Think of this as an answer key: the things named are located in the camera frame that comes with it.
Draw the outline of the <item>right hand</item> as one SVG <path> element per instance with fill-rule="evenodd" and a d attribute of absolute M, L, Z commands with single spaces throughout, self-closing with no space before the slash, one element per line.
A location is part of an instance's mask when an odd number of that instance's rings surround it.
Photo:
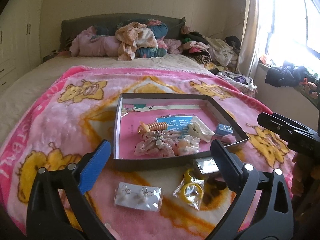
<path fill-rule="evenodd" d="M 294 196 L 301 197 L 304 192 L 304 180 L 309 176 L 319 180 L 319 163 L 310 157 L 296 152 L 292 161 L 295 163 L 292 170 L 291 192 Z"/>

